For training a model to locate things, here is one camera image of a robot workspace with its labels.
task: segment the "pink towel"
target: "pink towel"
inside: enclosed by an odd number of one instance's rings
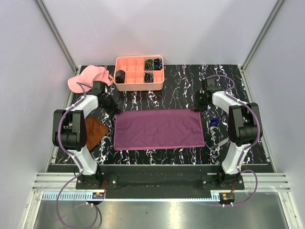
[[[200,112],[188,109],[125,111],[116,115],[115,150],[203,147]]]

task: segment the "pink cap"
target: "pink cap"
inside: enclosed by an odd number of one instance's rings
[[[109,75],[109,71],[107,71],[105,67],[89,65],[80,75],[68,79],[68,86],[74,93],[82,93],[83,91],[77,82],[92,87],[93,81],[102,81],[110,86],[113,83],[113,77]],[[91,88],[84,86],[84,89],[85,91],[89,91]]]

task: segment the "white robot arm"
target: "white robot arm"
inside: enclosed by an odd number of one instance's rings
[[[212,95],[212,103],[215,106],[220,107],[223,109],[227,114],[229,113],[229,107],[230,106],[240,106],[239,103],[235,102],[234,100],[230,99],[229,97],[225,96],[224,91],[215,92]],[[249,151],[249,148],[244,150],[248,144],[243,144],[241,146],[237,146],[236,143],[230,142],[229,151],[227,153],[227,156],[225,160],[222,163],[222,168],[226,174],[237,174],[238,168],[241,167],[244,158],[246,157],[247,152]]]
[[[241,102],[220,90],[214,78],[203,79],[202,87],[195,95],[195,111],[206,111],[208,105],[215,105],[228,114],[230,147],[217,173],[217,182],[220,186],[231,185],[238,181],[241,165],[250,145],[257,139],[258,131],[259,137],[263,135],[259,108],[256,103]],[[242,104],[246,104],[255,117]]]
[[[60,146],[59,139],[61,140],[63,148],[82,172],[81,178],[98,184],[101,182],[101,173],[86,146],[85,118],[98,107],[114,115],[119,114],[121,110],[109,94],[108,85],[101,81],[93,82],[92,89],[80,100],[64,110],[54,112],[52,141],[55,146]]]

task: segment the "blue object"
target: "blue object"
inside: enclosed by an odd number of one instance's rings
[[[213,118],[211,121],[210,121],[210,125],[211,126],[218,126],[219,124],[219,118]]]

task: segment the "white wall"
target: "white wall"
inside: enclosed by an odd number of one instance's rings
[[[305,225],[305,1],[286,1],[246,69],[276,168]]]
[[[0,31],[0,227],[17,229],[72,71],[34,1],[1,1]]]
[[[44,0],[78,65],[242,64],[276,0]]]

